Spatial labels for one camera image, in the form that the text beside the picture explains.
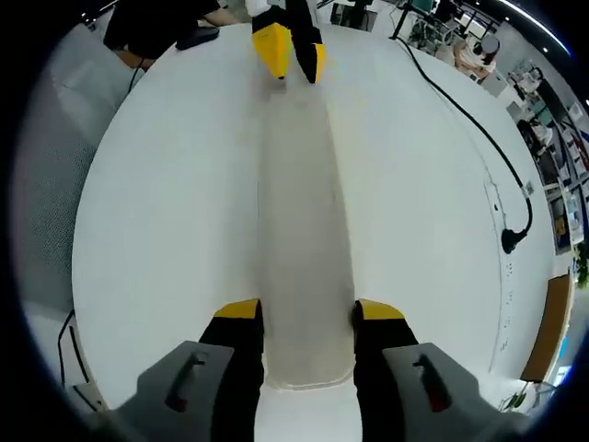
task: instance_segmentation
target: white tabletop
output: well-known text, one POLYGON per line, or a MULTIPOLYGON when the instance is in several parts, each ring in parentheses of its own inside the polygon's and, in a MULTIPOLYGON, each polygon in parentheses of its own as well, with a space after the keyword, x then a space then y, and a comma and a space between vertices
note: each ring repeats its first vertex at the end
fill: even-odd
MULTIPOLYGON (((514 230, 525 225, 525 202, 484 136, 396 42, 332 26, 323 37, 329 59, 313 87, 329 115, 355 296, 399 308, 420 341, 473 372, 517 377, 536 339, 554 251, 539 176, 514 123, 484 89, 418 54, 537 190, 529 235, 505 259, 492 194, 514 230)), ((73 289, 87 362, 111 408, 178 343, 197 341, 216 309, 258 296, 258 165, 273 84, 249 26, 223 28, 216 41, 168 51, 106 132, 78 209, 73 289)), ((350 381, 341 388, 353 396, 350 381)), ((288 393, 277 400, 264 391, 265 413, 293 412, 268 405, 288 393)), ((337 391, 326 394, 340 401, 337 391)), ((357 416, 355 407, 345 413, 357 416)))

